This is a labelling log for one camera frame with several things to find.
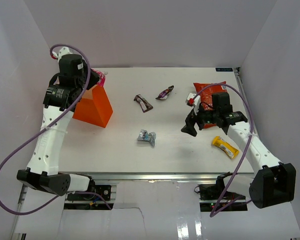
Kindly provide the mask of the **pink snack packet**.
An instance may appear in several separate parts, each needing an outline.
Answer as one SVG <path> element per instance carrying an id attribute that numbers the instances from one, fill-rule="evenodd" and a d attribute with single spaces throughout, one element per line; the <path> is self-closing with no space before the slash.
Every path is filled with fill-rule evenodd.
<path id="1" fill-rule="evenodd" d="M 99 80 L 96 85 L 103 87 L 106 82 L 106 75 L 108 74 L 108 72 L 107 71 L 99 71 L 99 70 L 95 70 L 95 69 L 92 69 L 92 71 L 94 73 L 96 73 L 99 77 Z"/>

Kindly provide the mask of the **brown white snack wrapper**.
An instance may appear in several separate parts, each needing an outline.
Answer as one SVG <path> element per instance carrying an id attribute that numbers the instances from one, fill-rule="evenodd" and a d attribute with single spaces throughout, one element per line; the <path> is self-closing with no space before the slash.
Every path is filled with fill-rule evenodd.
<path id="1" fill-rule="evenodd" d="M 140 105 L 143 113 L 153 109 L 153 106 L 140 94 L 137 94 L 133 100 Z"/>

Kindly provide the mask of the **yellow snack bar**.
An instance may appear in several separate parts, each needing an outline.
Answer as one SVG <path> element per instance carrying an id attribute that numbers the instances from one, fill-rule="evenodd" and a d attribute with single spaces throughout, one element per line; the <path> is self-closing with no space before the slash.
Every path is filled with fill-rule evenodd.
<path id="1" fill-rule="evenodd" d="M 234 159 L 239 154 L 239 150 L 226 142 L 222 137 L 216 136 L 211 143 L 213 146 L 222 150 L 230 159 Z"/>

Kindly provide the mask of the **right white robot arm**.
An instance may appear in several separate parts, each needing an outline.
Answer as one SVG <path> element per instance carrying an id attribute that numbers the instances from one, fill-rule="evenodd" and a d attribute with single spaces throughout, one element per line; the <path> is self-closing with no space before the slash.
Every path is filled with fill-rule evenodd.
<path id="1" fill-rule="evenodd" d="M 226 92 L 212 95 L 213 108 L 205 110 L 199 96 L 189 93 L 186 104 L 192 110 L 181 129 L 193 137 L 195 125 L 202 130 L 205 124 L 215 124 L 239 147 L 251 165 L 254 177 L 236 176 L 227 172 L 217 177 L 216 195 L 226 200 L 233 193 L 248 197 L 259 208 L 267 208 L 291 202 L 295 195 L 296 169 L 291 163 L 282 163 L 251 131 L 251 125 L 240 111 L 233 111 L 230 96 Z"/>

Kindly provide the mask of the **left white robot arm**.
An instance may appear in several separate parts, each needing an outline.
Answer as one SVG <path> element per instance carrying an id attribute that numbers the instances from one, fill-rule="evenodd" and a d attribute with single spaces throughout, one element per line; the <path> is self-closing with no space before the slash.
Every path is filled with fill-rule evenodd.
<path id="1" fill-rule="evenodd" d="M 41 130 L 33 155 L 25 170 L 16 178 L 27 187 L 64 196 L 78 192 L 84 199 L 95 196 L 96 187 L 89 176 L 59 171 L 60 152 L 74 110 L 66 112 L 82 93 L 88 76 L 88 66 L 79 54 L 63 55 L 58 61 L 59 73 L 49 81 L 43 100 Z"/>

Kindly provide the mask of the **orange paper bag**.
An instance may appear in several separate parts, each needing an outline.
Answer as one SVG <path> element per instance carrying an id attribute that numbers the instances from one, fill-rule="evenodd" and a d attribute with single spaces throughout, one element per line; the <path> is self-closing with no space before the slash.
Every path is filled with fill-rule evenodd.
<path id="1" fill-rule="evenodd" d="M 106 128 L 113 114 L 113 108 L 103 86 L 87 90 L 77 103 L 73 118 L 85 123 Z"/>

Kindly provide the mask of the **large red chip bag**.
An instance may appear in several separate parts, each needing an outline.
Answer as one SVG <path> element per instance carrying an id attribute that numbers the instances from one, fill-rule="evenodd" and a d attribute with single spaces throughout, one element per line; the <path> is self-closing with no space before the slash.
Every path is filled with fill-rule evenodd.
<path id="1" fill-rule="evenodd" d="M 199 91 L 201 91 L 203 88 L 207 87 L 208 85 L 210 85 L 212 83 L 193 83 L 196 93 L 199 93 Z M 227 88 L 224 85 L 214 85 L 211 87 L 208 87 L 207 89 L 205 89 L 204 91 L 202 91 L 199 96 L 196 98 L 196 100 L 199 100 L 200 102 L 200 106 L 199 109 L 203 109 L 205 111 L 213 111 L 213 100 L 212 100 L 212 94 L 215 93 L 227 93 Z M 212 123 L 211 120 L 207 121 L 204 126 L 203 129 L 208 129 L 211 127 L 215 127 L 216 124 Z"/>

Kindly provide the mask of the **purple brown snack wrapper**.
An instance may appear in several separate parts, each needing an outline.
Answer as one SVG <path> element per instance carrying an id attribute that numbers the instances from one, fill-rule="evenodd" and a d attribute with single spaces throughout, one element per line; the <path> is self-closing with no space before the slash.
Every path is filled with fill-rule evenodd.
<path id="1" fill-rule="evenodd" d="M 163 90 L 155 99 L 159 101 L 164 101 L 168 98 L 169 94 L 173 91 L 174 86 L 171 85 L 167 89 Z"/>

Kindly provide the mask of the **silver blue snack packet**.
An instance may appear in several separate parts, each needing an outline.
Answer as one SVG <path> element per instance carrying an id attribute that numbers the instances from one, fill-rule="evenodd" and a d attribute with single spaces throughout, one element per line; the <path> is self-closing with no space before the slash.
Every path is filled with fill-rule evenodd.
<path id="1" fill-rule="evenodd" d="M 152 147 L 155 147 L 156 136 L 155 132 L 148 132 L 147 130 L 141 129 L 137 141 L 148 142 Z"/>

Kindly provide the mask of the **blue label sticker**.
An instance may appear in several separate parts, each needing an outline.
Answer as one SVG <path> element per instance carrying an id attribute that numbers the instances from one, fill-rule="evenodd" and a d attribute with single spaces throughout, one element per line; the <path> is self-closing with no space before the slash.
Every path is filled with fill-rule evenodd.
<path id="1" fill-rule="evenodd" d="M 233 72 L 231 67 L 216 67 L 215 70 L 217 72 Z"/>

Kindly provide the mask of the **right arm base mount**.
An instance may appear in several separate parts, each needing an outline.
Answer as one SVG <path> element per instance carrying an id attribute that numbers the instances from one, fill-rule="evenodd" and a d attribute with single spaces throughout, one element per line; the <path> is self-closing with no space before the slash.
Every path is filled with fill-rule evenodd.
<path id="1" fill-rule="evenodd" d="M 220 195 L 217 190 L 217 186 L 215 184 L 198 184 L 194 188 L 194 192 L 199 195 L 200 211 L 202 213 L 211 212 L 215 207 Z M 224 207 L 226 204 L 230 203 L 238 197 L 239 195 L 237 193 L 226 192 L 222 200 L 220 201 L 217 210 L 221 207 Z M 246 197 L 241 196 L 232 205 L 225 208 L 223 212 L 245 212 L 248 210 L 246 202 Z"/>

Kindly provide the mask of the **aluminium table frame rail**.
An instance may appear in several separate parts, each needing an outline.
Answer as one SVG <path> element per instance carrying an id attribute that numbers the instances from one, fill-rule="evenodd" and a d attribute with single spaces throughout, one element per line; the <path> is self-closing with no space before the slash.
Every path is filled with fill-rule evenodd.
<path id="1" fill-rule="evenodd" d="M 225 172 L 61 172 L 95 181 L 212 181 Z"/>

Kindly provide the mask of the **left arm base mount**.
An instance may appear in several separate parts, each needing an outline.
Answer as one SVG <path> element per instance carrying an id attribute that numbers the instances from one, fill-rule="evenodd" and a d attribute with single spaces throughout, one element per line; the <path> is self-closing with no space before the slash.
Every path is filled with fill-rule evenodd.
<path id="1" fill-rule="evenodd" d="M 110 211 L 113 209 L 111 203 L 112 186 L 96 185 L 91 193 L 70 193 L 66 195 L 64 202 L 65 210 L 89 210 L 89 211 Z"/>

